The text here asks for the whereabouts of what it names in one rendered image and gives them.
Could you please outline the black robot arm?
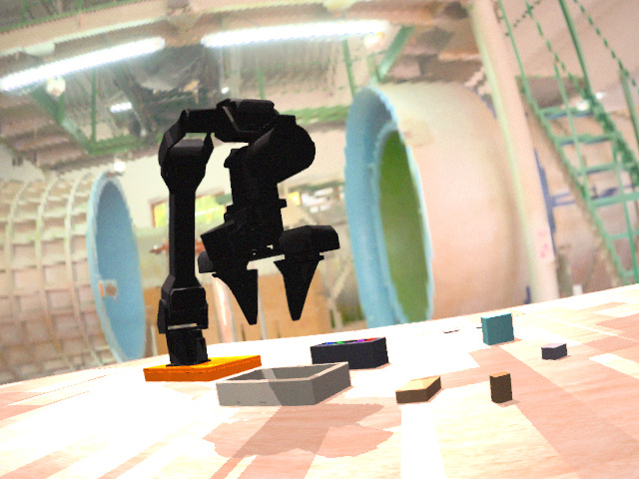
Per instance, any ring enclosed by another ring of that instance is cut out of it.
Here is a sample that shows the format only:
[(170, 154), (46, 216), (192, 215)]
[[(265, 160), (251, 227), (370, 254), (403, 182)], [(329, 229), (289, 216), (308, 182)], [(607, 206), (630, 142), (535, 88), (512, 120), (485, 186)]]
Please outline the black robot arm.
[[(225, 159), (232, 197), (254, 190), (278, 189), (277, 184), (306, 170), (314, 161), (316, 146), (297, 124), (295, 115), (280, 115), (272, 101), (230, 98), (216, 108), (183, 110), (179, 121), (164, 134), (158, 162), (169, 190), (170, 273), (161, 287), (157, 325), (166, 333), (171, 366), (207, 363), (209, 328), (206, 290), (195, 277), (196, 191), (214, 149), (211, 133), (224, 143), (248, 143), (232, 148)], [(207, 134), (205, 140), (183, 139), (189, 133)], [(201, 234), (210, 260), (232, 255), (257, 239), (266, 229), (256, 207), (224, 213), (224, 223)], [(267, 238), (268, 239), (268, 238)], [(193, 324), (171, 328), (182, 324)]]

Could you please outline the teal block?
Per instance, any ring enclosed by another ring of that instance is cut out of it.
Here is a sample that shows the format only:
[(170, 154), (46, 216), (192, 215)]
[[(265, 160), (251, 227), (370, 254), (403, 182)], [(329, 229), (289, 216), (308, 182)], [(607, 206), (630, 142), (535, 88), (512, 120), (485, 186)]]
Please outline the teal block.
[(491, 346), (515, 340), (511, 313), (504, 311), (480, 318), (483, 343)]

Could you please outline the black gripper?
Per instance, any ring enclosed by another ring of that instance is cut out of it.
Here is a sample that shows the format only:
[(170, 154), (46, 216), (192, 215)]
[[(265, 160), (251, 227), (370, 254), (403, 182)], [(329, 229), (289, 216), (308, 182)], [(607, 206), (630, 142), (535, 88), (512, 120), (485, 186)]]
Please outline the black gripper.
[(268, 241), (258, 243), (262, 241), (260, 233), (245, 249), (219, 256), (216, 260), (210, 260), (203, 251), (197, 258), (199, 273), (215, 272), (212, 277), (219, 278), (229, 287), (249, 325), (255, 325), (259, 270), (247, 269), (247, 266), (250, 261), (283, 254), (285, 259), (273, 263), (284, 279), (291, 320), (300, 320), (315, 271), (319, 261), (324, 260), (320, 252), (340, 249), (338, 234), (332, 226), (302, 226), (284, 231), (281, 209), (287, 207), (287, 199), (279, 199), (277, 189), (234, 195), (233, 204), (226, 207), (227, 214), (249, 206), (256, 207), (261, 216)]

